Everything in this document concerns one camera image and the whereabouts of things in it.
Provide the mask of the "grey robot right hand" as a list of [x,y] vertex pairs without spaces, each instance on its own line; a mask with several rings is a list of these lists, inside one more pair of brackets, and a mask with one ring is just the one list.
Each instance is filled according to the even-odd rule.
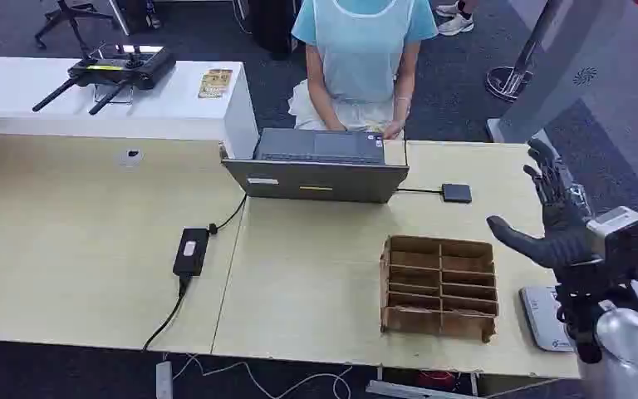
[[536,137],[528,140],[528,154],[537,163],[525,165],[542,206],[544,235],[535,238],[513,229],[503,218],[486,218],[493,236],[510,249],[544,268],[559,269],[591,262],[586,223],[592,218],[585,188],[578,184],[560,155]]

